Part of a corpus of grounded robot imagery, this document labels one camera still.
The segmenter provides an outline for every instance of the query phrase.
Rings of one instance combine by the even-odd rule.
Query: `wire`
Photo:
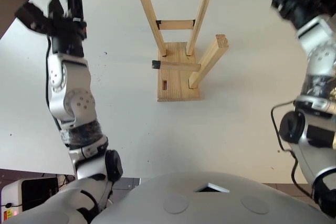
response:
[[[13,205],[13,203],[7,203],[5,205],[1,205],[2,207],[6,207],[6,208],[10,208],[10,207],[20,207],[22,206],[22,204],[20,205]]]
[[[67,185],[69,183],[67,180],[68,180],[68,175],[64,175],[63,183],[60,186],[58,186],[58,189],[64,185]]]
[[[295,179],[295,172],[296,172],[296,169],[298,167],[298,164],[299,164],[299,161],[298,159],[296,158],[295,156],[295,153],[290,150],[290,149],[284,149],[283,145],[282,145],[282,142],[281,142],[281,138],[280,138],[280,134],[279,134],[279,131],[278,131],[278,127],[277,127],[277,124],[274,120],[274,110],[279,108],[279,107],[282,107],[282,106],[286,106],[286,105],[289,105],[289,104],[292,104],[294,101],[290,101],[290,102],[285,102],[285,103],[281,103],[281,104],[278,104],[278,105],[275,105],[272,109],[271,109],[271,119],[272,119],[272,123],[273,123],[273,126],[274,126],[274,129],[275,129],[275,133],[277,134],[277,138],[278,138],[278,143],[279,143],[279,146],[281,148],[281,150],[283,152],[289,152],[290,155],[294,158],[295,160],[295,163],[294,163],[294,166],[293,166],[293,169],[292,169],[292,172],[291,172],[291,179],[293,181],[293,184],[302,192],[304,193],[306,196],[308,196],[309,198],[312,198],[312,195],[307,192],[306,190],[304,190],[297,182],[296,182],[296,179]]]
[[[271,109],[271,119],[272,119],[272,123],[273,123],[273,126],[274,126],[274,129],[275,129],[275,133],[277,134],[277,138],[278,138],[278,142],[279,142],[279,145],[280,145],[280,148],[283,152],[289,152],[291,155],[293,155],[293,151],[290,150],[290,149],[284,149],[283,145],[282,145],[282,142],[281,142],[281,138],[280,138],[280,134],[279,134],[279,131],[278,131],[278,127],[277,127],[277,124],[275,123],[275,120],[274,120],[274,110],[279,108],[279,107],[282,107],[282,106],[286,106],[286,105],[289,105],[289,104],[292,104],[294,101],[290,101],[290,102],[285,102],[285,103],[281,103],[281,104],[278,104],[278,105],[275,105],[272,109]]]
[[[48,69],[48,57],[49,57],[49,53],[50,53],[50,49],[51,49],[51,41],[50,41],[50,37],[47,36],[47,40],[48,40],[48,48],[47,48],[47,53],[46,53],[46,102],[47,102],[47,106],[49,109],[49,69]],[[57,119],[53,116],[52,117],[55,121],[56,127],[58,129],[58,131],[61,130],[61,127],[57,121]]]

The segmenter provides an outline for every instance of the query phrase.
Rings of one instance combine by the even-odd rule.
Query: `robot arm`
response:
[[[52,0],[48,17],[31,3],[25,3],[15,16],[28,29],[46,34],[49,46],[52,44],[52,55],[47,53],[46,86],[51,89],[51,99],[46,95],[46,100],[69,149],[77,180],[44,204],[8,219],[8,224],[90,223],[105,209],[112,185],[123,173],[119,154],[107,150],[108,139],[97,120],[82,48],[82,40],[86,39],[82,2],[67,2],[66,14],[59,0]]]
[[[292,22],[308,57],[305,82],[295,111],[280,125],[312,198],[326,214],[336,216],[336,23],[322,0],[273,0],[283,19]]]

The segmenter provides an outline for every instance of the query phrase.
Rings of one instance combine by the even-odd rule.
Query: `table surface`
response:
[[[49,0],[31,1],[46,11]],[[152,0],[158,19],[193,19],[198,1]],[[215,34],[226,34],[229,50],[201,83],[203,100],[158,103],[151,69],[157,47],[140,1],[83,0],[92,93],[125,177],[215,171],[290,182],[293,159],[278,152],[270,109],[300,92],[306,57],[270,1],[211,0],[196,57]],[[189,34],[163,31],[166,42],[187,41]],[[45,36],[18,20],[0,40],[0,168],[72,173],[44,100],[46,47]],[[279,110],[277,121],[290,109]]]

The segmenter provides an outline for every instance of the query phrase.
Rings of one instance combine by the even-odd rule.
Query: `black rubber cap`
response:
[[[114,184],[120,180],[123,174],[119,153],[115,150],[107,150],[105,153],[105,164],[108,180]]]
[[[288,112],[281,120],[279,134],[281,138],[292,144],[297,144],[305,129],[305,117],[297,111]]]

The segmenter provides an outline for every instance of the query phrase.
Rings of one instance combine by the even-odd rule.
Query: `wooden stool leg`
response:
[[[158,45],[159,52],[161,56],[166,55],[166,47],[163,42],[162,34],[159,31],[158,25],[156,24],[156,15],[153,9],[153,5],[151,0],[140,0],[143,10],[145,11],[146,17],[148,19],[149,25],[151,26],[154,39],[156,41],[156,44]]]
[[[196,21],[194,25],[194,29],[192,31],[191,37],[189,39],[189,42],[187,44],[187,55],[192,55],[194,52],[194,47],[196,44],[196,40],[198,37],[198,33],[200,32],[199,30],[201,29],[201,25],[206,13],[206,9],[208,7],[210,0],[201,0],[201,4],[198,8],[197,16],[196,16]]]
[[[199,83],[203,80],[206,74],[212,69],[216,62],[228,49],[228,42],[225,35],[216,35],[216,38],[212,41],[204,55],[200,59],[198,64],[201,64],[201,68],[198,72],[193,72],[189,77],[189,88],[195,89]]]

